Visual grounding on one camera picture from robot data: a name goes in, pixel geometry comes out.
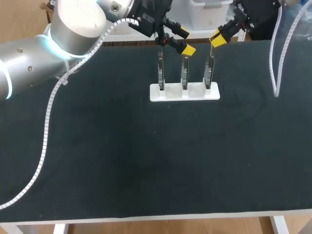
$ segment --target black tablecloth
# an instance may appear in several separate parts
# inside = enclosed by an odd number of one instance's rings
[[[196,48],[190,81],[209,45]],[[279,98],[263,41],[216,50],[220,100],[154,103],[159,49],[102,48],[70,77],[42,172],[0,222],[312,208],[312,44],[290,47]],[[181,56],[164,56],[166,82],[179,82]],[[0,103],[0,203],[35,172],[56,81]]]

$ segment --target screw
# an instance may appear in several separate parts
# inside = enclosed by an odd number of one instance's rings
[[[114,12],[119,11],[119,6],[116,4],[112,5],[112,11],[114,11]]]

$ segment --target white plastic container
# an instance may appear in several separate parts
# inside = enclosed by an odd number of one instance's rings
[[[233,0],[187,0],[192,26],[195,30],[216,29],[226,23]]]

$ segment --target white table edge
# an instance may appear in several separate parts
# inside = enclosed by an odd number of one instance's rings
[[[96,219],[73,219],[73,220],[55,220],[55,221],[9,222],[9,223],[0,223],[0,225],[79,224],[79,223],[105,223],[105,222],[152,221],[152,220],[205,219],[205,218],[241,218],[241,217],[303,215],[311,213],[312,209],[292,210],[292,211],[242,212],[242,213],[177,214],[177,215],[139,216],[128,218],[96,218]]]

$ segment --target white stand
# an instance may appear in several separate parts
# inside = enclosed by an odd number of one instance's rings
[[[56,224],[54,226],[53,234],[67,234],[69,224]],[[14,225],[2,224],[0,225],[8,234],[37,234],[34,225]]]
[[[216,82],[211,83],[211,89],[206,89],[205,81],[188,83],[188,89],[183,90],[182,83],[169,83],[161,91],[158,84],[150,86],[151,101],[198,101],[219,100],[220,92]]]
[[[284,216],[271,216],[274,234],[289,234]]]

